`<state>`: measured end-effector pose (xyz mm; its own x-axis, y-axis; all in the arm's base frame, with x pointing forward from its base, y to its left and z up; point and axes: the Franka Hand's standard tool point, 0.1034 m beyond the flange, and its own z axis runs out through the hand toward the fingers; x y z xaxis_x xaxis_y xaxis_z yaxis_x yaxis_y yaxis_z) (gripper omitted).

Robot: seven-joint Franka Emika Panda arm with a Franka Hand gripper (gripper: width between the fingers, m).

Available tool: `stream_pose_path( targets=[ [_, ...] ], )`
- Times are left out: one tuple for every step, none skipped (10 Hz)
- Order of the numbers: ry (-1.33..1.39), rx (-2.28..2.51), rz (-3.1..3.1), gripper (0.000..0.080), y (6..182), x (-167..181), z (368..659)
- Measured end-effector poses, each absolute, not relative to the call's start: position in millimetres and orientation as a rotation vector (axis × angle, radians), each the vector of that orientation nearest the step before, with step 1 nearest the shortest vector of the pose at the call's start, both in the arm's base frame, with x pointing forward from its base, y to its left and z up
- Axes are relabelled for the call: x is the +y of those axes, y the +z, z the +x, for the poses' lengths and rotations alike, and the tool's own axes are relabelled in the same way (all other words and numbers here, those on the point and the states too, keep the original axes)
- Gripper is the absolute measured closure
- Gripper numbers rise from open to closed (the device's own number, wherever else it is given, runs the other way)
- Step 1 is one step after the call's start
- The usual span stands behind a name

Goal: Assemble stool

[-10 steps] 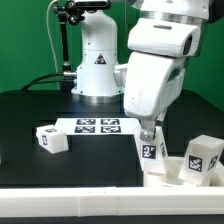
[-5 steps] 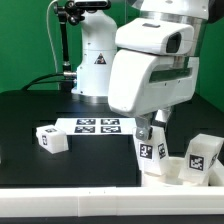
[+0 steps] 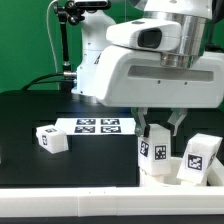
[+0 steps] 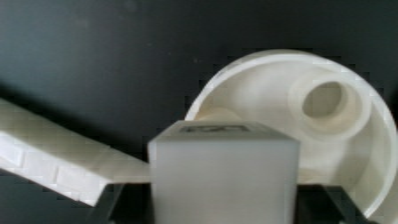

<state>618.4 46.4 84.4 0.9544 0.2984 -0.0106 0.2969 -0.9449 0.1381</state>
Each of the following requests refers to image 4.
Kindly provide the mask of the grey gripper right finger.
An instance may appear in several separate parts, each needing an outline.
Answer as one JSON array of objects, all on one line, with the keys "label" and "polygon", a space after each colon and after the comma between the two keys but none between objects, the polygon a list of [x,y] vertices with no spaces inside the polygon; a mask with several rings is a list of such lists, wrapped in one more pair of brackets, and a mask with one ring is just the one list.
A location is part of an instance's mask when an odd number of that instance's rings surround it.
[{"label": "grey gripper right finger", "polygon": [[344,189],[339,186],[327,186],[325,192],[339,213],[337,224],[376,224],[376,222],[366,218]]}]

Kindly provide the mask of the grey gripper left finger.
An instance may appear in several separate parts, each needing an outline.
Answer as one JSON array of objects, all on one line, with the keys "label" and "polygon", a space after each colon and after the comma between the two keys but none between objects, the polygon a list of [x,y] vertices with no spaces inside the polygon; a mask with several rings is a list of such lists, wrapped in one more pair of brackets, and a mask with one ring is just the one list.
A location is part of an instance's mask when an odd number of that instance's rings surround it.
[{"label": "grey gripper left finger", "polygon": [[88,211],[85,224],[112,224],[112,212],[122,192],[122,184],[108,184],[94,208]]}]

